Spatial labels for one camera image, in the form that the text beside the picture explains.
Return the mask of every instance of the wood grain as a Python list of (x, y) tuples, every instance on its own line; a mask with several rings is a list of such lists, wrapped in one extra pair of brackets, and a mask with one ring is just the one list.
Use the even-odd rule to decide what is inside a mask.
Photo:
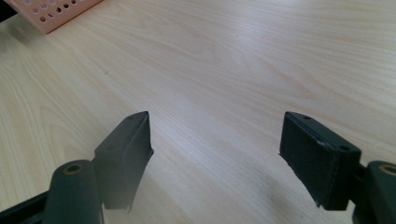
[(278, 156), (307, 114), (396, 162), (393, 1), (106, 0), (49, 35), (0, 23), (0, 210), (148, 110), (154, 157), (106, 223), (351, 223)]

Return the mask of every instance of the wooden surface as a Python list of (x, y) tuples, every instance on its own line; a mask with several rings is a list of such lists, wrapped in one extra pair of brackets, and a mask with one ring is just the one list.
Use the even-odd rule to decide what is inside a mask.
[(49, 35), (0, 23), (0, 210), (126, 116), (156, 152), (107, 223), (351, 223), (278, 156), (284, 112), (396, 162), (394, 1), (105, 0)]

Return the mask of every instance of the pink plastic container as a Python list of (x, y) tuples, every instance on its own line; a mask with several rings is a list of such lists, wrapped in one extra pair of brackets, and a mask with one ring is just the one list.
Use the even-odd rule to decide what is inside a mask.
[(41, 32), (48, 34), (102, 0), (5, 0)]

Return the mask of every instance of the black plastic part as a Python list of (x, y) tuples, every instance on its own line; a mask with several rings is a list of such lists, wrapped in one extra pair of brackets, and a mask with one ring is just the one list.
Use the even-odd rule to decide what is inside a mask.
[(92, 162), (105, 208), (132, 207), (137, 187), (153, 153), (149, 112), (127, 117), (99, 145)]
[(47, 192), (41, 193), (23, 203), (0, 213), (1, 224), (39, 224), (43, 218)]
[(361, 151), (308, 116), (286, 112), (280, 156), (304, 183), (317, 206), (345, 210)]
[(0, 1), (0, 22), (17, 14), (17, 12), (9, 6), (5, 1)]
[(91, 161), (70, 161), (56, 169), (42, 223), (104, 223)]
[(372, 161), (364, 184), (378, 223), (396, 224), (396, 165)]

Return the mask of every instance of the perforated basket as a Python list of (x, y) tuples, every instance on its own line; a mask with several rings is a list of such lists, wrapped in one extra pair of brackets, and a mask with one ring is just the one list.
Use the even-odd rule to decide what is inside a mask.
[(5, 0), (47, 34), (102, 0)]

